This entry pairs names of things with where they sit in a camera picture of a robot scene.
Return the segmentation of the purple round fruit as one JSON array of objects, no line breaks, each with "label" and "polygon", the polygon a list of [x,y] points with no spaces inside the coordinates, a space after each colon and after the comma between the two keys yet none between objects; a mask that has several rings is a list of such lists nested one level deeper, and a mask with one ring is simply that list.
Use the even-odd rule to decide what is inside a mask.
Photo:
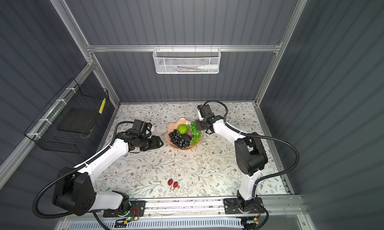
[{"label": "purple round fruit", "polygon": [[187,134],[183,134],[183,139],[186,141],[191,141],[192,138]]}]

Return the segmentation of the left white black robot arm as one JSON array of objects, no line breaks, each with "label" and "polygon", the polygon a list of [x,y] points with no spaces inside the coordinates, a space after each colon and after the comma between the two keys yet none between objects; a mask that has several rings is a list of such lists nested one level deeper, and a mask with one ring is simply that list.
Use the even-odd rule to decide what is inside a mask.
[{"label": "left white black robot arm", "polygon": [[129,196],[121,192],[102,192],[96,180],[117,159],[128,153],[140,153],[161,148],[164,143],[152,134],[152,124],[141,120],[130,122],[131,128],[118,132],[109,145],[74,168],[65,167],[65,177],[55,184],[53,204],[71,214],[82,216],[101,210],[117,211],[120,216],[130,213]]}]

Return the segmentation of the dark purple grape bunch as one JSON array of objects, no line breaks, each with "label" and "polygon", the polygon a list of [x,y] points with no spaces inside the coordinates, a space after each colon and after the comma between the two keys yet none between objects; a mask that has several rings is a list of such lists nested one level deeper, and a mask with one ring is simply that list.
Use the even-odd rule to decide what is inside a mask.
[{"label": "dark purple grape bunch", "polygon": [[186,141],[183,139],[183,135],[181,135],[177,129],[175,129],[174,131],[172,131],[170,134],[169,134],[169,137],[171,139],[171,143],[173,145],[175,145],[177,148],[179,149],[183,149],[183,148],[187,148],[189,147],[191,144],[190,142],[191,141]]}]

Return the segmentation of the green grape bunch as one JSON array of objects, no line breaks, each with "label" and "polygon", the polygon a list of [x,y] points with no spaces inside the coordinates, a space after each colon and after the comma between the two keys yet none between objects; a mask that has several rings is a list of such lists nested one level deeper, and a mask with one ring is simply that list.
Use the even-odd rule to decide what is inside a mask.
[{"label": "green grape bunch", "polygon": [[202,137],[202,133],[197,130],[197,125],[195,121],[192,121],[189,124],[189,133],[193,136],[191,137],[191,145],[196,144]]}]

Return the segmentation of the red cherry pair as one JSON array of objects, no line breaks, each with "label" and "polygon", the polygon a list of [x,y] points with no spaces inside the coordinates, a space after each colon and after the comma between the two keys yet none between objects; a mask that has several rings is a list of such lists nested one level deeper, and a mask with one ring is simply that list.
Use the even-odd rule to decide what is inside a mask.
[{"label": "red cherry pair", "polygon": [[179,183],[173,179],[170,179],[168,180],[168,186],[170,187],[170,190],[175,190],[179,188]]}]

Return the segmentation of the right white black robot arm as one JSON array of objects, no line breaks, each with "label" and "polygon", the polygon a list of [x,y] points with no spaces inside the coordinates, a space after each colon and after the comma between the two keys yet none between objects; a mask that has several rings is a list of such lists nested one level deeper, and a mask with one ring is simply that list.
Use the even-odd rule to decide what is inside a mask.
[{"label": "right white black robot arm", "polygon": [[261,178],[262,170],[268,163],[268,156],[261,140],[249,136],[227,122],[226,116],[214,115],[208,104],[198,105],[196,120],[197,130],[204,130],[207,134],[216,133],[224,137],[235,148],[236,163],[242,172],[242,181],[237,192],[239,211],[249,212],[256,203],[257,180]]}]

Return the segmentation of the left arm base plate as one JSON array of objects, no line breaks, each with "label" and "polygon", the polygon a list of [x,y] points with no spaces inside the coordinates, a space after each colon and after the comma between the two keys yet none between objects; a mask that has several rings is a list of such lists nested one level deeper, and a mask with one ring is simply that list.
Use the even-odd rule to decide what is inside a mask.
[{"label": "left arm base plate", "polygon": [[115,210],[105,210],[104,218],[128,218],[142,217],[144,215],[146,201],[126,201]]}]

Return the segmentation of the bright green round fruit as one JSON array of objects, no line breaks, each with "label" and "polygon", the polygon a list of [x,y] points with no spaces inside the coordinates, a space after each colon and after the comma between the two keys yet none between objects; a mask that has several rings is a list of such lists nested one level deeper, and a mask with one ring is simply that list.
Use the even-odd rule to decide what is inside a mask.
[{"label": "bright green round fruit", "polygon": [[188,133],[188,130],[189,130],[189,128],[188,128],[188,126],[185,125],[185,124],[180,124],[180,125],[178,126],[178,132],[179,132],[181,135],[183,135],[183,134],[187,134],[187,133]]}]

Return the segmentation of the pink faceted fruit bowl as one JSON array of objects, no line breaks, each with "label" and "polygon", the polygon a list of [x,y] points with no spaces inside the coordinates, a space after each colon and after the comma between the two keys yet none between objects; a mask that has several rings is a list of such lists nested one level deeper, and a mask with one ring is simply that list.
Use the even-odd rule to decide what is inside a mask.
[{"label": "pink faceted fruit bowl", "polygon": [[197,123],[181,118],[176,123],[171,123],[165,135],[171,147],[178,150],[188,150],[202,142],[204,132],[197,130]]}]

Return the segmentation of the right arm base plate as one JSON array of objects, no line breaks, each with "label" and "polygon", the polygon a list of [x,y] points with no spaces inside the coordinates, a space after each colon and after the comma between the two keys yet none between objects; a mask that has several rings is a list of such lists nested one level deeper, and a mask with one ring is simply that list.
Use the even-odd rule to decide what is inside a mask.
[{"label": "right arm base plate", "polygon": [[261,198],[254,198],[248,201],[241,201],[234,198],[226,198],[223,200],[225,213],[233,214],[253,214],[260,215],[266,211],[263,209],[263,201]]}]

